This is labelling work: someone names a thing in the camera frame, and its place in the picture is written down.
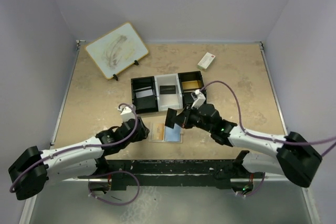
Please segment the dark grey card with chip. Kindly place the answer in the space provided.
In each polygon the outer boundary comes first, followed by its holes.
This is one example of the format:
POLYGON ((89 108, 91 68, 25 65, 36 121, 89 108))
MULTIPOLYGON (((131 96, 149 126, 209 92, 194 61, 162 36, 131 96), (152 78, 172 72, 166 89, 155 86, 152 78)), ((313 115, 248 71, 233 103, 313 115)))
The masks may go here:
POLYGON ((166 118, 165 118, 164 125, 168 128, 174 129, 176 116, 177 116, 177 111, 175 109, 168 108, 166 112, 166 118))

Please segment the beige card holder wallet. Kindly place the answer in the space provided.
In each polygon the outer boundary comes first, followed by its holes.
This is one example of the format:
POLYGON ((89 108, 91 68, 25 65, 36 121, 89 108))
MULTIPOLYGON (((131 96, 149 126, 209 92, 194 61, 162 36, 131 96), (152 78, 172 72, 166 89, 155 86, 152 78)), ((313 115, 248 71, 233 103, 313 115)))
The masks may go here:
POLYGON ((152 140, 152 126, 153 123, 150 125, 150 132, 148 135, 148 141, 153 143, 182 143, 183 141, 183 130, 178 125, 174 125, 174 129, 168 128, 165 126, 164 129, 164 140, 155 142, 152 140))

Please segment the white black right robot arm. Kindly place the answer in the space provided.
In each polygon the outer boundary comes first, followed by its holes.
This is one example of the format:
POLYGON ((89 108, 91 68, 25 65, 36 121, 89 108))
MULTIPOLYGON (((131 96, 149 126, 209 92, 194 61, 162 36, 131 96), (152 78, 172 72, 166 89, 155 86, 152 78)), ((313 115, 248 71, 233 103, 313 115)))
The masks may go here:
POLYGON ((322 162, 322 156, 300 134, 248 132, 237 123, 222 119, 212 104, 203 104, 199 108, 188 105, 181 113, 169 109, 166 126, 174 125, 183 129, 202 129, 219 145, 247 148, 247 153, 237 158, 233 166, 238 177, 257 172, 273 173, 308 188, 322 162))

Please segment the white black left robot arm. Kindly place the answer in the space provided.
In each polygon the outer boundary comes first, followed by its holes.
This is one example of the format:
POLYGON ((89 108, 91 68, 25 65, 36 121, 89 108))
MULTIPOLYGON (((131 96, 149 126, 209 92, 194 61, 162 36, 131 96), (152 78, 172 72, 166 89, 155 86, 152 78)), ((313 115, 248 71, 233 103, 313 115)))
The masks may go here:
POLYGON ((71 177, 104 177, 108 172, 105 157, 142 141, 150 130, 140 117, 112 126, 77 144, 52 150, 32 146, 9 167, 10 193, 18 200, 28 199, 52 182, 71 177))

